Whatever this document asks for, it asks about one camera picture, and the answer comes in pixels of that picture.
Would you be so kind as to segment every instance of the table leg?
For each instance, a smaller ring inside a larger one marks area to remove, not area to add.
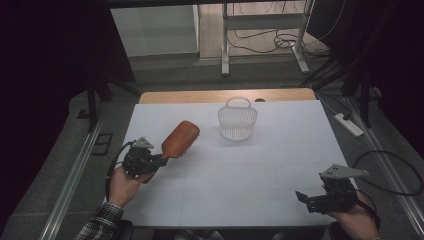
[[[303,12],[302,23],[300,24],[299,33],[297,34],[296,44],[292,47],[294,56],[296,57],[297,64],[299,64],[300,70],[303,74],[309,73],[308,65],[306,65],[305,59],[302,55],[301,44],[303,42],[303,36],[306,32],[306,27],[308,26],[309,16],[311,15],[313,0],[310,0],[306,3],[305,10]]]
[[[222,16],[223,16],[223,38],[222,38],[222,76],[226,77],[230,75],[230,59],[228,53],[228,13],[227,4],[222,4]]]

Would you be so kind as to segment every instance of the aluminum rail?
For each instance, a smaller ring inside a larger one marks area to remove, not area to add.
[[[102,102],[100,104],[97,124],[94,126],[93,131],[88,134],[84,146],[78,154],[78,157],[76,158],[68,177],[65,180],[62,191],[56,200],[55,206],[53,207],[49,219],[47,220],[44,230],[39,238],[40,240],[53,240],[56,238],[63,219],[65,218],[66,211],[68,210],[69,204],[71,203],[72,197],[75,193],[75,189],[78,186],[82,172],[84,171],[85,165],[90,157],[91,150],[93,149],[94,143],[104,123],[108,106],[109,103]]]
[[[365,140],[367,141],[368,146],[372,150],[384,150],[372,129],[367,128],[362,122],[358,114],[359,109],[356,104],[352,103],[349,98],[345,98],[345,101],[351,107],[352,116],[355,118],[357,124],[360,125],[360,127],[364,131]],[[403,183],[401,177],[396,172],[396,169],[390,162],[387,155],[378,154],[377,160],[380,169],[383,171],[392,189],[398,192],[409,192],[409,189]],[[403,207],[405,213],[409,217],[409,220],[412,226],[414,227],[417,235],[420,237],[420,239],[424,239],[424,215],[421,208],[417,204],[417,201],[415,201],[415,198],[408,196],[398,195],[397,198],[401,206]]]

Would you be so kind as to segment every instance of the black cable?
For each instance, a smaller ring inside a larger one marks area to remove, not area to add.
[[[377,212],[377,205],[375,205],[375,202],[372,200],[372,198],[370,197],[370,195],[366,194],[364,191],[359,190],[359,189],[356,189],[356,191],[358,191],[358,192],[362,193],[363,195],[365,195],[365,197],[367,197],[367,199],[368,199],[368,200],[371,202],[371,204],[372,204],[372,208],[374,209],[375,214],[378,214],[378,212]]]
[[[306,5],[308,4],[308,0],[305,1],[305,5],[303,5],[303,12],[305,12]]]
[[[281,11],[281,13],[284,13],[284,9],[286,8],[286,2],[287,2],[287,1],[284,1],[283,11]]]
[[[354,36],[352,36],[352,38],[350,38],[349,42],[347,42],[343,47],[333,50],[331,49],[329,52],[329,57],[330,59],[333,58],[336,55],[344,55],[344,53],[346,51],[352,51],[352,49],[355,49],[356,46],[358,44],[362,44],[362,42],[364,41],[364,37],[372,30],[372,28],[374,27],[374,25],[377,22],[378,16],[380,15],[379,12],[375,12],[374,15],[370,16],[367,21],[367,24],[364,24],[365,27],[361,29],[361,31],[357,34],[355,34]],[[302,51],[304,51],[304,49],[306,49],[305,46],[301,46]],[[330,76],[331,78],[340,78],[342,76],[344,76],[346,73],[341,72],[340,74],[335,74],[334,76]],[[315,79],[313,79],[313,76],[309,76],[307,78],[307,81],[312,82]]]
[[[244,14],[244,12],[241,10],[241,3],[238,3],[238,5],[239,5],[240,13]]]
[[[235,5],[235,3],[233,3],[233,16],[235,15],[235,12],[234,12],[234,5]],[[236,34],[236,37],[237,37],[237,38],[241,38],[241,37],[239,37],[239,36],[237,35],[237,30],[234,30],[234,34]]]
[[[372,150],[372,151],[368,151],[368,152],[365,152],[365,153],[363,153],[363,154],[361,154],[356,160],[355,160],[355,162],[353,163],[353,166],[352,166],[352,168],[355,168],[356,167],[356,165],[358,164],[358,162],[364,157],[364,156],[366,156],[366,155],[368,155],[368,154],[370,154],[370,153],[385,153],[385,154],[389,154],[389,155],[392,155],[392,156],[394,156],[395,158],[397,158],[398,160],[400,160],[401,162],[404,162],[406,165],[408,165],[408,167],[415,173],[415,175],[417,176],[417,178],[418,178],[418,180],[419,180],[419,182],[420,182],[420,188],[417,190],[417,191],[415,191],[415,192],[412,192],[412,193],[403,193],[403,192],[397,192],[397,191],[393,191],[393,190],[391,190],[391,189],[387,189],[387,188],[384,188],[384,187],[381,187],[381,186],[379,186],[379,185],[377,185],[377,184],[375,184],[375,183],[372,183],[372,182],[370,182],[370,181],[368,181],[368,180],[365,180],[365,179],[363,179],[363,178],[358,178],[359,180],[361,180],[361,181],[363,181],[363,182],[365,182],[365,183],[368,183],[369,185],[371,185],[371,186],[373,186],[373,187],[375,187],[376,189],[379,189],[379,190],[381,190],[381,191],[384,191],[384,192],[389,192],[389,193],[393,193],[393,194],[397,194],[397,195],[402,195],[402,196],[417,196],[417,195],[420,195],[422,192],[423,192],[423,189],[424,189],[424,186],[423,186],[423,179],[421,178],[421,175],[418,173],[418,171],[414,168],[414,166],[412,165],[412,164],[410,164],[409,162],[407,162],[405,159],[403,159],[402,157],[400,157],[400,156],[398,156],[398,155],[396,155],[396,154],[394,154],[394,153],[392,153],[392,152],[389,152],[389,151],[384,151],[384,150]]]
[[[329,57],[331,54],[330,50],[321,50],[320,52],[314,52],[312,53],[311,51],[309,51],[308,48],[306,48],[307,45],[305,45],[305,42],[302,42],[300,45],[300,49],[302,50],[302,54],[309,58],[309,59],[318,59],[318,58],[324,58],[324,57]]]
[[[332,98],[333,100],[337,101],[341,106],[343,106],[347,110],[347,113],[346,114],[343,114],[344,115],[344,117],[343,117],[344,120],[347,120],[347,119],[349,119],[350,116],[352,116],[352,110],[350,110],[350,108],[348,108],[346,105],[344,105],[339,99],[335,98],[334,96],[325,94],[322,91],[320,91],[320,93],[323,94],[324,96],[327,96],[327,97]]]
[[[269,11],[271,11],[273,5],[274,5],[274,2],[271,2],[271,7],[268,10],[266,10],[265,13],[268,13]]]
[[[121,155],[122,151],[124,151],[124,149],[127,146],[129,146],[129,145],[131,145],[133,143],[135,143],[135,141],[125,143],[124,146],[122,146],[121,149],[119,149],[119,151],[116,154],[115,158],[110,163],[109,170],[107,171],[106,183],[105,183],[105,196],[106,196],[106,200],[109,200],[110,180],[112,179],[113,171],[115,170],[115,166],[116,166],[116,164],[118,162],[119,155]]]
[[[299,88],[299,86],[297,86],[297,85],[283,85],[283,86],[280,86],[278,88]]]
[[[293,35],[293,34],[285,34],[285,33],[278,34],[278,31],[279,31],[279,30],[271,30],[271,31],[267,31],[267,32],[258,33],[258,34],[255,34],[255,35],[260,35],[260,34],[264,34],[264,33],[268,33],[268,32],[274,32],[274,31],[276,32],[276,37],[274,38],[275,48],[274,48],[274,49],[272,49],[272,50],[269,50],[269,51],[257,51],[257,50],[251,49],[251,48],[242,47],[242,46],[237,46],[237,45],[234,45],[234,44],[230,41],[230,39],[229,39],[229,38],[227,38],[227,40],[228,40],[228,43],[229,43],[231,46],[235,47],[235,48],[246,49],[246,50],[249,50],[249,51],[252,51],[252,52],[255,52],[255,53],[270,53],[270,52],[274,52],[274,51],[276,51],[276,50],[278,50],[278,49],[286,49],[286,48],[290,48],[290,47],[292,46],[291,44],[289,44],[288,46],[281,46],[280,41],[277,41],[277,39],[278,39],[278,37],[280,37],[280,36],[293,36],[293,37],[295,37],[295,35]],[[284,40],[284,41],[285,41],[285,42],[295,42],[294,40]]]
[[[246,38],[251,38],[251,37],[256,37],[256,36],[259,36],[259,35],[262,35],[262,34],[266,34],[266,33],[271,33],[271,32],[276,32],[276,31],[278,31],[278,30],[269,30],[269,31],[265,31],[265,32],[260,32],[260,33],[256,33],[256,34],[253,34],[253,35],[249,35],[249,36],[245,36],[245,37],[240,37],[240,36],[238,36],[237,35],[237,31],[236,30],[234,30],[234,33],[236,34],[236,37],[237,38],[240,38],[240,39],[246,39]]]
[[[334,58],[330,57],[325,63],[323,63],[317,70],[315,70],[313,73],[311,73],[308,77],[303,80],[303,82],[300,84],[300,87],[307,87],[309,86],[315,79],[316,76],[319,76],[321,71],[324,71],[327,69],[328,66],[330,66],[334,62]]]
[[[331,63],[333,64],[333,67],[330,68],[330,69],[328,69],[331,64],[328,65],[325,69],[323,69],[324,72],[321,73],[320,75],[318,75],[316,78],[322,78],[322,77],[324,77],[327,73],[333,71],[338,66],[338,63],[337,62],[331,62]]]
[[[229,43],[231,46],[233,46],[233,47],[235,47],[235,48],[246,49],[246,50],[249,50],[249,51],[252,51],[252,52],[255,52],[255,53],[270,53],[270,52],[274,52],[275,50],[279,49],[279,47],[276,47],[276,48],[274,48],[274,49],[272,49],[272,50],[261,52],[261,51],[256,51],[256,50],[253,50],[253,49],[251,49],[251,48],[247,48],[247,47],[236,46],[236,45],[234,45],[234,44],[230,41],[230,39],[229,39],[229,38],[227,38],[227,41],[228,41],[228,43]]]
[[[294,9],[296,9],[296,12],[299,13],[299,10],[297,10],[297,7],[296,7],[296,1],[293,1],[293,4],[294,4]]]

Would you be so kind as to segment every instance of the person's arm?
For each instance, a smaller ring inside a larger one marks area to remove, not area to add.
[[[366,202],[364,196],[358,192],[358,198],[362,202]],[[380,239],[377,226],[374,219],[362,207],[356,205],[349,212],[331,212],[327,213],[335,218],[344,232],[352,239]]]
[[[118,230],[124,206],[134,198],[140,185],[151,176],[152,174],[146,174],[133,179],[125,174],[122,167],[115,169],[110,182],[108,202],[84,225],[75,239],[112,239]]]

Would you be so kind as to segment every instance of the black curtain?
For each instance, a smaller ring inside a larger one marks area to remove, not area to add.
[[[373,85],[382,92],[379,106],[424,158],[424,3],[401,1],[370,56]]]
[[[61,132],[70,99],[89,78],[134,76],[106,5],[3,0],[0,24],[2,232]]]

